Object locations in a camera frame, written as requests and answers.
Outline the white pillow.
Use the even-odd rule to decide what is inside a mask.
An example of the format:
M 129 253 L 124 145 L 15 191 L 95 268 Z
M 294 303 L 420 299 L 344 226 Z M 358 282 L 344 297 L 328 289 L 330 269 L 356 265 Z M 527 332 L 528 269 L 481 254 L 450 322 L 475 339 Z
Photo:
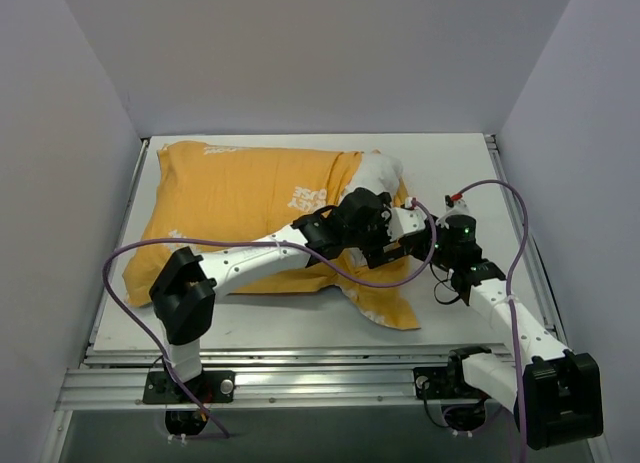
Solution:
M 359 166 L 342 196 L 364 188 L 375 195 L 388 193 L 397 204 L 403 203 L 408 193 L 402 173 L 403 166 L 398 159 L 377 152 L 362 153 Z

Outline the yellow printed pillowcase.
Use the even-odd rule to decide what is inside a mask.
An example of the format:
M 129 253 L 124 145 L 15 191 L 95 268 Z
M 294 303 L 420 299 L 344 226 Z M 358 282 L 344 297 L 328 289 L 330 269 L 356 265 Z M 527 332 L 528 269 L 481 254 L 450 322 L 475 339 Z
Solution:
M 308 149 L 219 146 L 198 141 L 166 145 L 157 153 L 161 171 L 156 203 L 143 239 L 159 244 L 138 249 L 122 277 L 126 301 L 149 303 L 149 290 L 182 239 L 252 241 L 305 214 L 337 205 L 362 153 Z M 338 287 L 360 313 L 396 330 L 419 328 L 417 316 L 396 283 L 409 274 L 406 259 L 369 269 L 361 253 L 343 252 L 335 265 L 291 270 L 240 288 L 242 294 L 311 294 Z

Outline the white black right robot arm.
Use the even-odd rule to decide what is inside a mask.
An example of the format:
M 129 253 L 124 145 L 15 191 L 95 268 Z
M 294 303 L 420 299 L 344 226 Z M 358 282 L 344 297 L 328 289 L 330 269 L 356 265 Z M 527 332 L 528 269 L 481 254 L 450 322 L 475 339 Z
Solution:
M 405 254 L 430 261 L 450 276 L 458 298 L 504 343 L 514 362 L 482 345 L 449 353 L 446 369 L 420 390 L 426 399 L 490 397 L 514 417 L 526 444 L 540 450 L 602 434 L 599 366 L 541 325 L 512 293 L 499 266 L 485 258 L 476 221 L 453 215 L 435 229 L 400 239 Z

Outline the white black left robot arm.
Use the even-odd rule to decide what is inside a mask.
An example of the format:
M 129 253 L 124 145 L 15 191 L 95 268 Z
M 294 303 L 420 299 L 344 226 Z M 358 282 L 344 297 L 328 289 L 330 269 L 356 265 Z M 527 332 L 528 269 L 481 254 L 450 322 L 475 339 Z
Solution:
M 213 321 L 214 304 L 258 280 L 334 260 L 357 249 L 371 266 L 400 258 L 393 244 L 425 228 L 419 209 L 395 207 L 383 192 L 365 188 L 339 205 L 303 215 L 280 230 L 249 243 L 219 243 L 215 251 L 174 251 L 149 290 L 166 345 L 166 391 L 179 402 L 194 400 L 202 388 L 200 339 Z

